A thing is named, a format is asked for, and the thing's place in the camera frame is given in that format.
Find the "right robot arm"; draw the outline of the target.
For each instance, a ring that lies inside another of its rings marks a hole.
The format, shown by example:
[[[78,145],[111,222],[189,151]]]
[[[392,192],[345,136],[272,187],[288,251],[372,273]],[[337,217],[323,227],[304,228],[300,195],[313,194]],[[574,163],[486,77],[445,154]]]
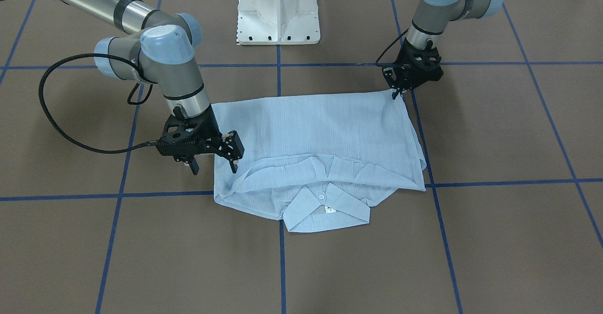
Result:
[[[148,85],[148,91],[158,85],[170,109],[157,140],[127,147],[124,152],[152,146],[160,155],[187,164],[194,174],[199,171],[196,155],[215,154],[228,160],[232,172],[237,172],[244,147],[237,132],[222,134],[219,130],[195,59],[195,46],[202,40],[202,29],[193,16],[170,15],[142,0],[57,1],[125,32],[123,37],[99,41],[90,54],[54,63],[43,74],[38,88],[41,108],[63,138],[88,151],[106,153],[68,136],[51,116],[44,98],[45,84],[55,69],[77,59],[93,58],[97,69],[106,76],[135,81],[133,92],[142,84]]]

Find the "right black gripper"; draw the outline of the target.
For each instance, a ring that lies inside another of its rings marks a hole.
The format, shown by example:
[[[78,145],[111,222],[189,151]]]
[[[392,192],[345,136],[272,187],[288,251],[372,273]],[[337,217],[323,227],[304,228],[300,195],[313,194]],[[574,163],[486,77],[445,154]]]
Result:
[[[191,142],[188,151],[191,155],[216,154],[229,161],[232,173],[237,173],[239,160],[243,157],[244,146],[236,131],[222,134],[212,106],[202,114],[190,118],[188,127],[192,128]]]

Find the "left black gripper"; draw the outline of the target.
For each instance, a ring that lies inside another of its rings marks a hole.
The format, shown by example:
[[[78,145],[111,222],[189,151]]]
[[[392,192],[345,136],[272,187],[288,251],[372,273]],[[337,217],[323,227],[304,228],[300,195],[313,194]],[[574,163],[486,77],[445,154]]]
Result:
[[[418,87],[414,87],[411,82],[411,59],[410,59],[410,48],[414,47],[409,42],[405,41],[400,48],[396,60],[392,64],[383,64],[383,77],[392,91],[392,99],[396,100],[401,93],[405,93],[408,90],[414,90]],[[434,48],[434,43],[428,41],[427,48]]]

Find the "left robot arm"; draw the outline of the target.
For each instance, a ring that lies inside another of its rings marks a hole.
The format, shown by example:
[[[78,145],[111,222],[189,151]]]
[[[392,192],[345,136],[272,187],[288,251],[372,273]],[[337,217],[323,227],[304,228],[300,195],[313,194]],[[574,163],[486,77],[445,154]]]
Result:
[[[392,99],[443,76],[437,44],[449,22],[480,19],[498,12],[504,0],[420,0],[410,27],[392,44],[403,40],[391,65],[375,62],[392,89]]]

